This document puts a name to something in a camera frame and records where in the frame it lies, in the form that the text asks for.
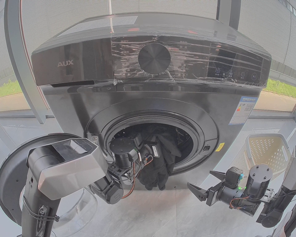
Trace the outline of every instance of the barcode label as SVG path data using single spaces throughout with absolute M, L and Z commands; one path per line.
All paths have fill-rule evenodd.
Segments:
M 153 149 L 153 152 L 154 152 L 154 156 L 158 156 L 156 146 L 152 146 L 152 149 Z

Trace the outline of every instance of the orange wire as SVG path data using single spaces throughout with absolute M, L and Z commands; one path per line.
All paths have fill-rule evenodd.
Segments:
M 247 197 L 244 197 L 244 198 L 234 198 L 234 199 L 232 199 L 231 201 L 230 201 L 230 206 L 231 206 L 231 208 L 233 208 L 233 209 L 241 209 L 242 207 L 234 207 L 233 205 L 232 205 L 232 202 L 234 201 L 234 200 L 237 200 L 237 199 L 239 199 L 239 200 L 243 200 L 243 199 L 247 199 L 247 198 L 249 198 L 250 196 L 247 196 Z
M 148 165 L 149 163 L 151 163 L 153 161 L 153 157 L 151 157 L 151 160 L 146 164 L 146 165 Z
M 136 173 L 136 169 L 135 169 L 135 163 L 133 162 L 133 175 L 135 175 Z M 135 183 L 136 183 L 136 177 L 133 177 L 133 186 L 131 188 L 131 190 L 128 192 L 127 195 L 123 196 L 121 199 L 127 198 L 128 196 L 131 195 L 131 193 L 133 192 L 133 189 L 135 188 Z

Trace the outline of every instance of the energy label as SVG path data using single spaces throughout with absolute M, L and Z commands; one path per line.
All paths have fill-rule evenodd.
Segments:
M 237 105 L 237 109 L 235 110 L 229 122 L 229 125 L 245 124 L 257 100 L 257 97 L 242 96 Z

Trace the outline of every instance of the qr code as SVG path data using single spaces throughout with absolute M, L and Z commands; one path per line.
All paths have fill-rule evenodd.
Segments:
M 252 111 L 253 104 L 247 104 L 244 111 Z

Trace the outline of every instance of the rotary knob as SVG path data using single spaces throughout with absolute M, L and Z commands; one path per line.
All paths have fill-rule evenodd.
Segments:
M 145 72 L 159 74 L 170 65 L 170 52 L 162 44 L 150 43 L 140 50 L 138 62 Z

